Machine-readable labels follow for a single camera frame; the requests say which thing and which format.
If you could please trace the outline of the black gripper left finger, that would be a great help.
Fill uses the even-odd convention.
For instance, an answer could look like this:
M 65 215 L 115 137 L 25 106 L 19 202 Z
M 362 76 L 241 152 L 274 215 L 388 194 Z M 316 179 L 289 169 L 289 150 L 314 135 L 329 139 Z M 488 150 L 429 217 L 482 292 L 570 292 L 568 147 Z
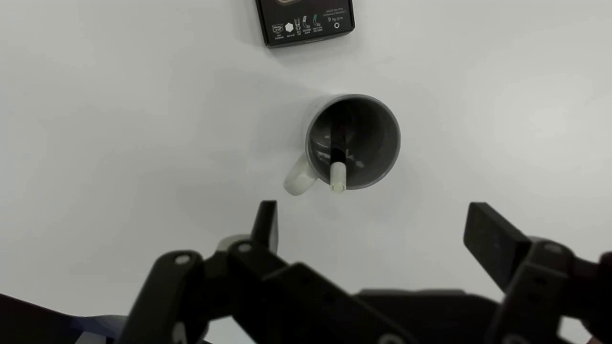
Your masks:
M 278 202 L 262 200 L 249 234 L 203 259 L 161 255 L 119 344 L 209 344 L 209 324 L 234 317 L 255 344 L 410 344 L 410 332 L 304 263 L 278 255 Z

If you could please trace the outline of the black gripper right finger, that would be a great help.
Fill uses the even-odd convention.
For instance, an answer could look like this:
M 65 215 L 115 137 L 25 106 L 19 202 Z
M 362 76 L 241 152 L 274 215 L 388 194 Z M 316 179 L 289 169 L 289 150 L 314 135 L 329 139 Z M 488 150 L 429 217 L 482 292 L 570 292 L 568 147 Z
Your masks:
M 561 319 L 612 341 L 612 252 L 589 261 L 566 244 L 528 236 L 488 202 L 471 202 L 463 242 L 505 292 L 488 344 L 563 344 Z

